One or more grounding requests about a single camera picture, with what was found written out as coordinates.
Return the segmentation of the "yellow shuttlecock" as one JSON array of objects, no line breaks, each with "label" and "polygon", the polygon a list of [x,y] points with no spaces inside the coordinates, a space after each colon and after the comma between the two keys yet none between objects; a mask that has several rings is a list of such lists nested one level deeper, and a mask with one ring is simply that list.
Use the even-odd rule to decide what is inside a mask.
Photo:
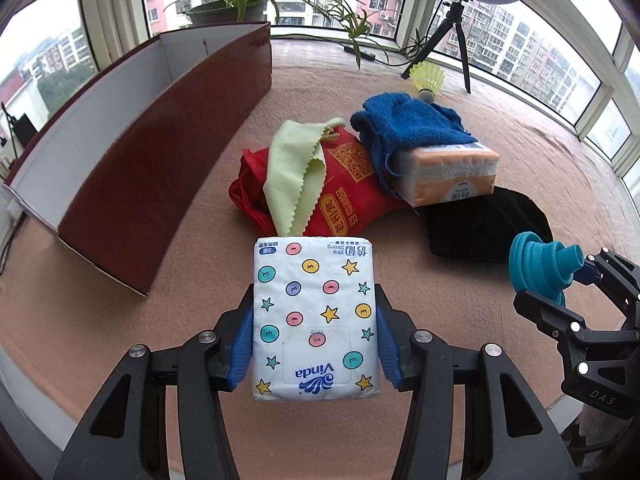
[{"label": "yellow shuttlecock", "polygon": [[438,65],[423,61],[410,68],[409,79],[418,90],[418,99],[427,104],[434,104],[444,83],[445,73]]}]

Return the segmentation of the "blue towel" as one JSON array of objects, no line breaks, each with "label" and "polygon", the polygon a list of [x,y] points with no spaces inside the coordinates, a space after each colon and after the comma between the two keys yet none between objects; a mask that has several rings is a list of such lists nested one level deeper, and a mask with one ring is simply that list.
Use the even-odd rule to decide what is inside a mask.
[{"label": "blue towel", "polygon": [[455,110],[425,103],[408,93],[385,92],[371,96],[349,119],[361,144],[369,152],[380,185],[394,195],[387,178],[397,177],[390,159],[398,151],[435,145],[475,143]]}]

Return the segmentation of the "black remote control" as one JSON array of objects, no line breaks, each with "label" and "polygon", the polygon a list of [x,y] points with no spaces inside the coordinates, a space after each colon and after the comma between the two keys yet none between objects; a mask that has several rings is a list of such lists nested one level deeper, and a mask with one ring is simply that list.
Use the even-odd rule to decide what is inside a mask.
[{"label": "black remote control", "polygon": [[344,45],[343,50],[353,56],[359,55],[360,58],[364,58],[366,61],[374,62],[376,60],[376,56],[373,53],[363,51],[362,49],[356,51],[352,46],[348,46],[347,44]]}]

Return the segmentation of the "orange tissue pack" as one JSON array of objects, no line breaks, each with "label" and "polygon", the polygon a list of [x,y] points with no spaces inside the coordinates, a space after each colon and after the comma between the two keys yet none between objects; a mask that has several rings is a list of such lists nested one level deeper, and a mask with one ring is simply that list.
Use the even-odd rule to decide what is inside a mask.
[{"label": "orange tissue pack", "polygon": [[491,194],[499,160],[480,142],[398,151],[390,160],[390,188],[414,208]]}]

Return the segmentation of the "pink table mat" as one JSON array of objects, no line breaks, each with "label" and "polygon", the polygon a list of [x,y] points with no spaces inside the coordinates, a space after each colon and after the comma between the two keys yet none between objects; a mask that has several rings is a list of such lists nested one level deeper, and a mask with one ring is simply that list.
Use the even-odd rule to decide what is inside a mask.
[{"label": "pink table mat", "polygon": [[574,479],[547,406],[623,434],[639,322],[571,134],[503,99],[159,44],[96,75],[6,178],[28,215],[1,342],[64,416],[59,479]]}]

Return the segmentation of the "brown cardboard box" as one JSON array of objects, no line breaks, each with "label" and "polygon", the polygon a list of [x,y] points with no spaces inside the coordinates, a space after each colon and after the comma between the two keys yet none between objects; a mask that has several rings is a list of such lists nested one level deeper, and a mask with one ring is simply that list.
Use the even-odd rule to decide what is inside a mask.
[{"label": "brown cardboard box", "polygon": [[62,106],[4,186],[67,247],[147,295],[192,200],[271,81],[266,23],[164,32]]}]

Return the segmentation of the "potted spider plant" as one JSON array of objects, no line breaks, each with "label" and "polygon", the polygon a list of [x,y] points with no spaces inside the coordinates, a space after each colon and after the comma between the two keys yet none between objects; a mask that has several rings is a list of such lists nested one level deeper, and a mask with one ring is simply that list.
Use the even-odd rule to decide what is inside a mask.
[{"label": "potted spider plant", "polygon": [[374,30],[381,10],[362,0],[166,0],[164,11],[182,18],[180,28],[266,23],[278,39],[347,44],[388,61],[382,36]]}]

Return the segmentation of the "teal silicone funnel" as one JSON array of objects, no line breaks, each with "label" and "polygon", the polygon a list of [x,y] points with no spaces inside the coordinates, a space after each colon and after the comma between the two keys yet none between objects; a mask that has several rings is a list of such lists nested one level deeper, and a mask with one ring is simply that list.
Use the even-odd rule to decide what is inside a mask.
[{"label": "teal silicone funnel", "polygon": [[534,232],[518,233],[509,252],[509,278],[514,292],[530,290],[565,306],[564,290],[585,264],[578,245],[544,243]]}]

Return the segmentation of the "black fabric pouch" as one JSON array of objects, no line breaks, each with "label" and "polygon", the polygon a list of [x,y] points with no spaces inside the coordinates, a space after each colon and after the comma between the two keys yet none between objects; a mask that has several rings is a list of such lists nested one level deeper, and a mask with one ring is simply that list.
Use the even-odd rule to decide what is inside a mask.
[{"label": "black fabric pouch", "polygon": [[533,232],[553,240],[544,212],[527,195],[494,188],[494,192],[454,202],[416,208],[433,255],[454,261],[506,263],[514,237]]}]

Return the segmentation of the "light green cloth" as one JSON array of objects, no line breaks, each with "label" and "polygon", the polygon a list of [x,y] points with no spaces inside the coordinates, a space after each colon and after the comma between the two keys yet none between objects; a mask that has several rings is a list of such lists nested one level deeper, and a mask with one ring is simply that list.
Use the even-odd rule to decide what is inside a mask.
[{"label": "light green cloth", "polygon": [[311,124],[286,120],[274,134],[262,190],[279,236],[304,234],[326,180],[322,143],[336,140],[345,126],[341,117]]}]

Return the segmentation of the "red fabric bag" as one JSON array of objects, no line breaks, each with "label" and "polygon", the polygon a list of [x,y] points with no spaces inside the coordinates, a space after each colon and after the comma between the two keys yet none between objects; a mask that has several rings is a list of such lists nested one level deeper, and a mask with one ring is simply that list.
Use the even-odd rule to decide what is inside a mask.
[{"label": "red fabric bag", "polygon": [[[326,180],[304,234],[306,236],[357,236],[369,224],[408,205],[383,190],[369,152],[343,127],[323,149]],[[232,203],[260,236],[277,234],[262,187],[266,182],[268,148],[246,150],[239,177],[229,188]]]}]

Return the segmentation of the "white Vinda tissue pack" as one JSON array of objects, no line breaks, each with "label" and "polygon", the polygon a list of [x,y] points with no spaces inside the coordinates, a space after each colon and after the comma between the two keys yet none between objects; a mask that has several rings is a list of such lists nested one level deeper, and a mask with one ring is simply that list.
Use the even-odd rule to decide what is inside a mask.
[{"label": "white Vinda tissue pack", "polygon": [[362,237],[262,237],[254,246],[257,401],[380,391],[373,250]]}]

